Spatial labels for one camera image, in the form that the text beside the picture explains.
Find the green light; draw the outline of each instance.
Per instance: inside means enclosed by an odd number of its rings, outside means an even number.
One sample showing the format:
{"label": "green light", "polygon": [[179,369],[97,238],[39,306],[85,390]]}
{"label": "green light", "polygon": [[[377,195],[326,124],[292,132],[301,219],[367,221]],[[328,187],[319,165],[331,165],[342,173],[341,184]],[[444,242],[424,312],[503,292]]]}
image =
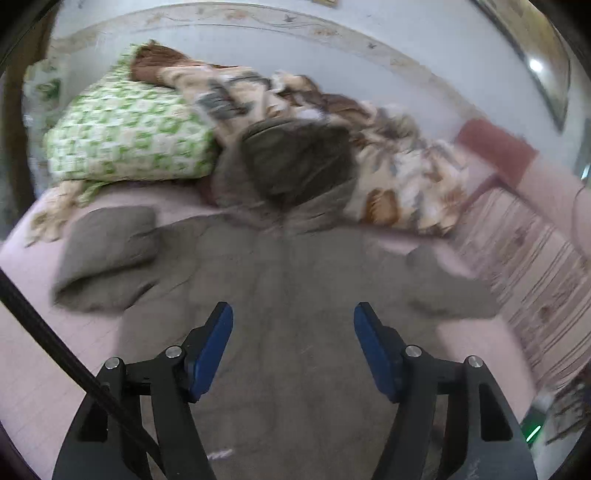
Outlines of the green light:
{"label": "green light", "polygon": [[533,436],[538,433],[538,431],[542,428],[542,425],[538,425],[533,432],[530,433],[530,436],[526,438],[526,442],[529,442]]}

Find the bedding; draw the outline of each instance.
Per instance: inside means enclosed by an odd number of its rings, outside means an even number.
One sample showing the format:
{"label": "bedding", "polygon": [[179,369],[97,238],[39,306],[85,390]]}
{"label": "bedding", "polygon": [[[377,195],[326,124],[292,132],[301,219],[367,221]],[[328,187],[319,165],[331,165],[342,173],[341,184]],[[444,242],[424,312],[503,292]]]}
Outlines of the bedding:
{"label": "bedding", "polygon": [[[352,331],[351,311],[348,308],[342,312],[325,310],[320,319],[308,313],[293,313],[289,316],[292,323],[277,323],[274,317],[279,312],[273,307],[277,299],[273,298],[278,295],[278,299],[283,299],[285,287],[277,283],[280,280],[278,270],[268,270],[266,275],[252,283],[250,289],[237,290],[231,286],[236,283],[242,287],[249,285],[246,279],[235,272],[221,274],[211,260],[216,252],[225,251],[227,261],[252,254],[254,260],[270,262],[285,258],[280,252],[271,246],[264,248],[262,244],[255,255],[251,243],[243,243],[231,235],[223,237],[223,241],[212,242],[211,248],[197,257],[207,268],[208,275],[207,281],[193,290],[196,295],[189,317],[178,309],[178,304],[169,305],[168,311],[145,309],[147,315],[138,315],[136,322],[124,320],[120,313],[78,313],[55,306],[50,291],[74,222],[66,225],[61,240],[40,242],[28,249],[23,247],[27,225],[40,205],[42,202],[33,207],[4,244],[0,251],[0,266],[93,373],[97,373],[110,356],[119,355],[126,362],[137,361],[175,344],[184,338],[189,328],[204,322],[220,299],[218,297],[236,303],[245,301],[244,297],[253,291],[260,298],[269,299],[269,302],[252,305],[249,312],[243,308],[235,309],[237,330],[230,338],[211,392],[202,398],[195,411],[199,412],[199,429],[206,452],[234,451],[223,461],[212,462],[219,478],[240,478],[241,472],[247,469],[256,478],[276,478],[277,471],[285,471],[277,462],[294,465],[297,476],[310,473],[309,465],[314,471],[331,467],[343,479],[371,476],[383,439],[387,437],[393,411],[392,405],[375,390],[356,341],[335,334],[344,332],[346,326]],[[192,186],[167,182],[148,185],[119,183],[104,187],[89,207],[74,212],[73,220],[99,208],[118,206],[153,208],[157,213],[157,226],[215,212],[201,205]],[[465,269],[442,239],[419,239],[390,231],[368,233],[379,245],[399,254],[406,254],[417,245],[433,247],[447,270],[459,274]],[[340,237],[337,231],[332,237],[330,248],[310,248],[310,257],[298,255],[291,260],[302,261],[302,268],[334,261],[340,257]],[[345,265],[349,280],[354,280],[351,273],[366,268],[358,265],[354,258],[352,261]],[[275,262],[277,268],[280,264],[281,261]],[[301,276],[301,288],[303,293],[310,295],[330,297],[344,287],[340,275],[330,278],[318,292],[306,280],[307,277]],[[220,290],[225,284],[229,285],[228,289]],[[370,296],[365,298],[372,301],[372,293],[368,294]],[[210,298],[199,301],[198,298],[204,295]],[[408,334],[407,341],[423,346],[433,355],[445,357],[433,331],[433,322],[437,321],[413,323],[402,316],[388,314],[389,310],[378,305],[375,307],[386,324]],[[180,315],[188,318],[189,323],[177,322],[175,319]],[[0,418],[41,480],[50,480],[61,441],[83,392],[2,306],[0,328],[3,332],[0,338],[0,381],[5,387],[0,395]],[[259,340],[247,348],[245,339],[252,335],[257,335]],[[307,379],[307,388],[302,386],[303,379]],[[350,382],[355,383],[354,388],[349,386]],[[309,398],[316,399],[316,408],[312,411],[306,407]],[[338,449],[341,454],[321,455],[318,445]],[[354,455],[355,452],[365,453],[359,456]],[[297,460],[296,464],[292,463],[293,459]]]}
{"label": "bedding", "polygon": [[45,137],[61,180],[199,178],[213,167],[213,134],[175,90],[129,80],[137,46],[78,95]]}
{"label": "bedding", "polygon": [[156,43],[139,49],[132,64],[133,79],[182,93],[224,146],[240,142],[244,131],[270,119],[345,126],[359,166],[344,210],[350,219],[443,235],[460,216],[467,183],[462,155],[445,142],[427,142],[412,117],[399,109],[324,94],[303,75],[278,72],[267,79],[248,67],[209,65]]}

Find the white wall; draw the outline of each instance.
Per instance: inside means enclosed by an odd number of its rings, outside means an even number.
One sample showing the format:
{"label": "white wall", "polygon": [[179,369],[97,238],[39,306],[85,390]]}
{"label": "white wall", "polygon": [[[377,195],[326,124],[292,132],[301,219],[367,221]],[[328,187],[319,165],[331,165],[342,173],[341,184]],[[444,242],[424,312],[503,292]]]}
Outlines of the white wall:
{"label": "white wall", "polygon": [[69,102],[99,80],[130,44],[151,38],[187,55],[243,64],[270,76],[277,70],[311,76],[325,92],[397,104],[427,138],[453,139],[480,112],[449,84],[372,37],[299,12],[235,4],[181,4],[132,12],[54,39],[52,52],[69,55],[63,88]]}
{"label": "white wall", "polygon": [[[58,17],[54,37],[132,11],[175,3],[177,0],[71,0]],[[591,82],[579,62],[571,56],[569,113],[561,133],[527,67],[472,1],[340,0],[337,8],[309,0],[257,3],[322,17],[402,51],[447,80],[494,123],[523,136],[544,157],[573,167],[584,119],[591,115]]]}

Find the green patterned pillow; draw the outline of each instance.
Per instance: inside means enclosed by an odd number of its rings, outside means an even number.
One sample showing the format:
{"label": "green patterned pillow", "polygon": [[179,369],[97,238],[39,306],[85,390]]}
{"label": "green patterned pillow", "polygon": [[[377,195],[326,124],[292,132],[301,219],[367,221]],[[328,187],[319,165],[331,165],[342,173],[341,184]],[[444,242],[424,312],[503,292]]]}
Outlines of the green patterned pillow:
{"label": "green patterned pillow", "polygon": [[46,134],[55,181],[186,179],[211,172],[212,130],[177,91],[129,80],[136,49],[76,97]]}

